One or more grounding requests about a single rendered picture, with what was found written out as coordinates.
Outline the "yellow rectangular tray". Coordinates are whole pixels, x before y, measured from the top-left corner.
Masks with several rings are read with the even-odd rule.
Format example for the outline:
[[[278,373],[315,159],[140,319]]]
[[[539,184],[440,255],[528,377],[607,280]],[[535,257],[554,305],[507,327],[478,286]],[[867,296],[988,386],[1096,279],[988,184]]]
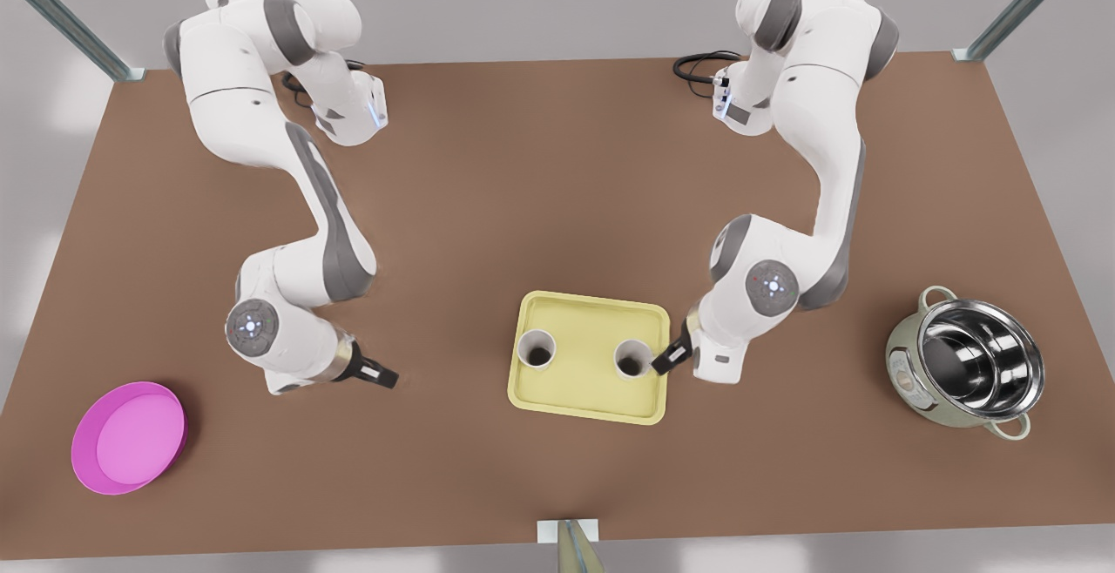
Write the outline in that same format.
[[[517,361],[518,336],[542,328],[555,339],[553,362],[532,370]],[[507,398],[524,410],[597,420],[656,425],[665,418],[665,375],[618,377],[613,352],[634,339],[655,355],[668,342],[670,318],[662,307],[568,293],[533,291],[518,305],[517,333]]]

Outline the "pale green steel-lined pot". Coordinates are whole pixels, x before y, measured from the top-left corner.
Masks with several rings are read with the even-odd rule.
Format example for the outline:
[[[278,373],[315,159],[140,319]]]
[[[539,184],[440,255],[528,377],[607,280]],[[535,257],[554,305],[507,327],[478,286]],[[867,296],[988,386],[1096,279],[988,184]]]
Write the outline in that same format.
[[[1004,441],[1031,433],[1043,398],[1043,352],[1019,320],[985,300],[927,286],[917,312],[885,347],[889,382],[922,417],[951,428],[983,427]]]

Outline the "white IKEA cup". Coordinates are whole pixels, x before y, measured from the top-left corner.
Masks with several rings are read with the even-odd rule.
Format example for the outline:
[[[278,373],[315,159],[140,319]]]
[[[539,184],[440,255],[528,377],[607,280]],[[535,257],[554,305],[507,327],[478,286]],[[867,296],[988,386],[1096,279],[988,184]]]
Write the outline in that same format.
[[[532,330],[518,336],[515,355],[522,366],[541,371],[553,362],[555,348],[558,344],[550,332],[542,330],[542,328],[532,328]]]
[[[652,371],[655,360],[652,348],[643,341],[629,339],[615,346],[613,352],[618,377],[634,380]]]

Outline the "pink round bowl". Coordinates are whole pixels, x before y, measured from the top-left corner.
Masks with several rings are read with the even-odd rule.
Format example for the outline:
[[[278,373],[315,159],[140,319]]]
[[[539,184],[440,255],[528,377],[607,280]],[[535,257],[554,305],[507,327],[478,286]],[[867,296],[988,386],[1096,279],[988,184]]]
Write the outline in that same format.
[[[128,494],[167,472],[187,436],[177,394],[163,383],[123,383],[96,399],[72,431],[72,474],[93,493]]]

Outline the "silver frame post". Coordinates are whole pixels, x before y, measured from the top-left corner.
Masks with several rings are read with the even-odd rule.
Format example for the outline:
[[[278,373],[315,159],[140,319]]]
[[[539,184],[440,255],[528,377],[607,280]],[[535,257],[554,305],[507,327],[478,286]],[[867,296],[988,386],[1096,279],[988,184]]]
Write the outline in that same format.
[[[539,544],[558,545],[558,573],[605,573],[598,519],[541,519],[535,527]]]
[[[1030,17],[1038,6],[1046,0],[1011,0],[1004,7],[990,25],[964,48],[951,51],[953,61],[958,64],[981,64],[999,48],[1004,41]]]
[[[43,18],[45,22],[52,26],[58,32],[64,35],[67,41],[79,52],[84,54],[91,64],[97,66],[112,81],[117,84],[140,82],[145,77],[145,70],[135,68],[122,60],[117,54],[109,49],[100,37],[93,32],[79,17],[72,14],[64,1],[60,0],[25,0],[32,7],[36,13]]]

